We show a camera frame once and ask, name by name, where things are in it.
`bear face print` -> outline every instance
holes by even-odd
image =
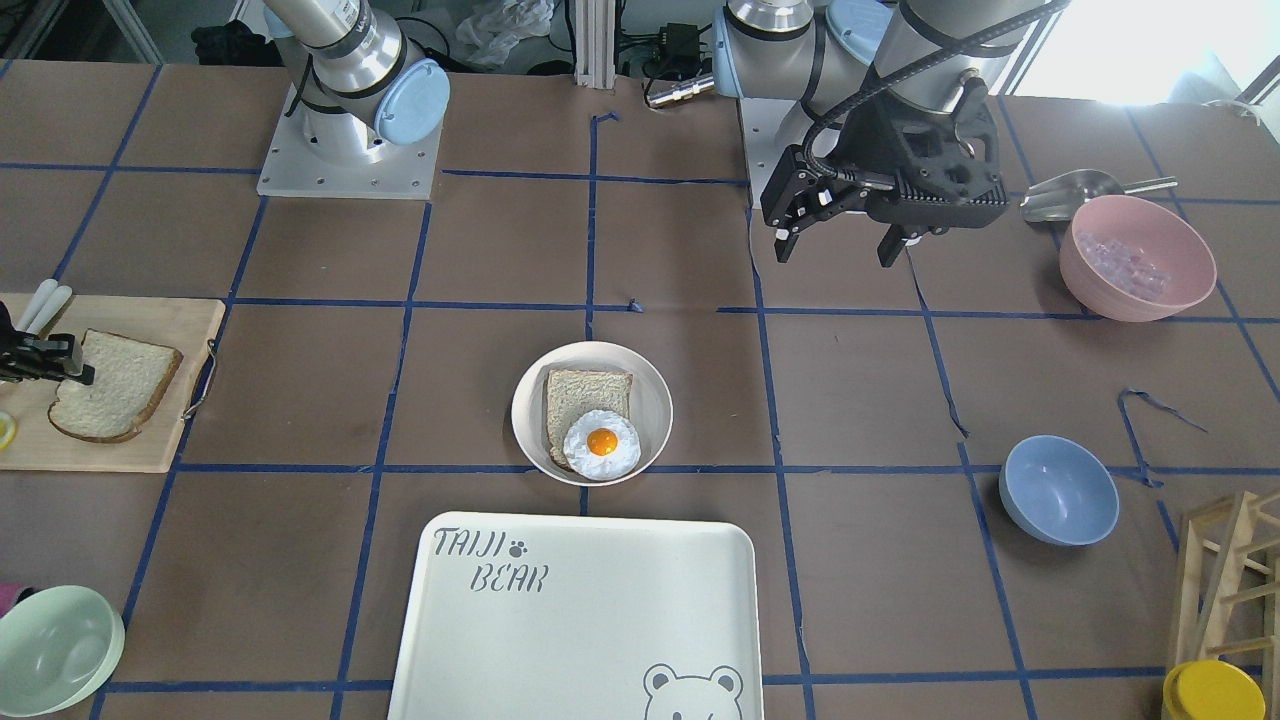
[[[669,665],[654,665],[644,674],[649,693],[645,720],[742,720],[737,698],[742,675],[722,665],[708,676],[676,675]]]

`metal scoop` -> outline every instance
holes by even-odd
[[[1178,178],[1155,178],[1120,184],[1120,181],[1102,170],[1071,170],[1033,184],[1023,199],[1023,219],[1028,223],[1070,220],[1080,205],[1094,197],[1137,195],[1170,187],[1178,187]]]

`white bowl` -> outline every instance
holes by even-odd
[[[79,585],[41,591],[0,618],[0,715],[70,707],[102,687],[124,651],[124,624]]]
[[[614,480],[588,480],[556,464],[547,439],[547,374],[553,370],[614,370],[631,373],[631,424],[640,436],[640,461]],[[534,363],[516,386],[511,398],[511,427],[525,456],[543,473],[580,487],[604,487],[634,478],[653,465],[667,446],[673,419],[667,382],[648,360],[634,350],[612,342],[575,342],[557,347]]]

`yellow container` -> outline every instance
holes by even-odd
[[[1183,662],[1165,678],[1174,720],[1263,720],[1262,691],[1244,670],[1220,660]]]

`blue bowl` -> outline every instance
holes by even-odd
[[[1000,469],[1000,500],[1018,527],[1052,544],[1093,544],[1120,519],[1120,496],[1106,466],[1057,436],[1014,446]]]

